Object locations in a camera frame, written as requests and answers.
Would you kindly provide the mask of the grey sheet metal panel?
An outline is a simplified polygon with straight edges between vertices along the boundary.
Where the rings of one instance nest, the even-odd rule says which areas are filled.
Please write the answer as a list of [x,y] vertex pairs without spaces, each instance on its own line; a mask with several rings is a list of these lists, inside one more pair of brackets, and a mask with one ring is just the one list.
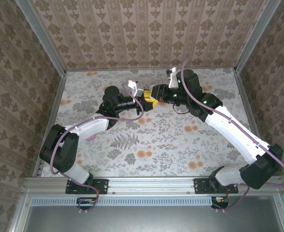
[[9,232],[284,232],[284,196],[252,195],[211,206],[30,206],[22,197]]

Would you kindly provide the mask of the aluminium table side rail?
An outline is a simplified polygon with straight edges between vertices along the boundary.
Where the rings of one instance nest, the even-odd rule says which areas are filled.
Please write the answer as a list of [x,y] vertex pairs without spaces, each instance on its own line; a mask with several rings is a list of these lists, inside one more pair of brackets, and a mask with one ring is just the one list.
[[[42,140],[42,143],[41,143],[41,148],[44,145],[44,142],[45,142],[45,140],[48,136],[50,129],[55,124],[55,121],[56,121],[56,118],[57,118],[57,113],[58,113],[60,102],[61,102],[61,98],[62,98],[62,95],[63,95],[63,92],[64,92],[66,79],[67,79],[66,72],[64,72],[64,75],[60,78],[60,82],[59,82],[59,86],[58,86],[58,89],[57,89],[57,93],[55,95],[54,103],[53,103],[51,111],[50,111],[50,116],[49,116],[49,120],[48,120],[48,123],[47,123],[47,126],[46,126],[44,136],[43,136],[43,140]],[[40,175],[40,173],[42,172],[41,164],[42,164],[42,160],[39,158],[39,155],[38,155],[32,177],[37,177],[37,176]]]
[[255,118],[254,118],[254,114],[252,112],[250,102],[249,102],[243,81],[241,79],[241,76],[234,69],[232,71],[234,73],[234,77],[235,77],[235,80],[236,80],[236,83],[237,83],[237,86],[238,86],[238,89],[239,89],[240,97],[241,97],[241,100],[243,102],[244,110],[245,110],[245,113],[246,113],[246,116],[247,116],[247,119],[248,119],[250,129],[251,129],[251,131],[254,135],[256,135],[257,137],[260,138],[261,136],[260,136],[260,133],[258,131],[258,127],[257,127],[256,121],[255,121]]

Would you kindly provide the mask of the aluminium mounting rail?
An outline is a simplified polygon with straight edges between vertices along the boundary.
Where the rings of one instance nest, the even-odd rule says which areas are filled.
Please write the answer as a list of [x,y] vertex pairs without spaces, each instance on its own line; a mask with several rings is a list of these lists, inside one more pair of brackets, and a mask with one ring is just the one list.
[[[108,179],[107,195],[185,195],[195,194],[194,179],[198,177],[104,177]],[[37,194],[65,194],[66,177],[26,178],[23,191]]]

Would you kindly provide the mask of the aluminium frame post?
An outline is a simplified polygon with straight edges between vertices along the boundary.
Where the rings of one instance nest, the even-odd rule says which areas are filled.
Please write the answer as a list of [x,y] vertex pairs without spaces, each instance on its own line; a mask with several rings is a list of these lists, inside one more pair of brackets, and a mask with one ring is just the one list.
[[30,24],[32,30],[36,34],[40,43],[42,44],[45,52],[53,63],[55,69],[57,70],[60,77],[64,77],[66,73],[66,68],[62,63],[59,55],[57,54],[54,45],[48,37],[46,30],[44,29],[42,23],[40,22],[37,14],[35,13],[33,7],[28,0],[15,0],[20,10],[24,14],[28,23]]
[[262,37],[264,30],[266,29],[280,3],[281,0],[267,0],[262,13],[260,14],[242,52],[240,53],[239,58],[236,61],[234,66],[236,73],[240,73],[244,68],[247,60],[249,59],[259,39]]

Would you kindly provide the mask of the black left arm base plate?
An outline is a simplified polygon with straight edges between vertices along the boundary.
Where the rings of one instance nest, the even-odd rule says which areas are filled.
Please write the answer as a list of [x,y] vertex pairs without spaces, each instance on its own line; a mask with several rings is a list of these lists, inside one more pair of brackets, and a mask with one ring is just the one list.
[[[84,185],[90,185],[98,190],[99,194],[107,194],[108,191],[108,179],[92,179],[84,183]],[[87,187],[83,187],[81,185],[77,185],[76,183],[68,180],[66,185],[66,194],[96,194],[95,190]]]

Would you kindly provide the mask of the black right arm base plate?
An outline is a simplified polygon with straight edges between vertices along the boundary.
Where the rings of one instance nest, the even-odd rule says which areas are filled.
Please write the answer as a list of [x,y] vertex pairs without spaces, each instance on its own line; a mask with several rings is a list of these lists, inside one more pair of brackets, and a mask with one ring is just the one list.
[[195,194],[236,194],[239,192],[237,185],[223,186],[216,179],[209,178],[195,178],[194,191]]

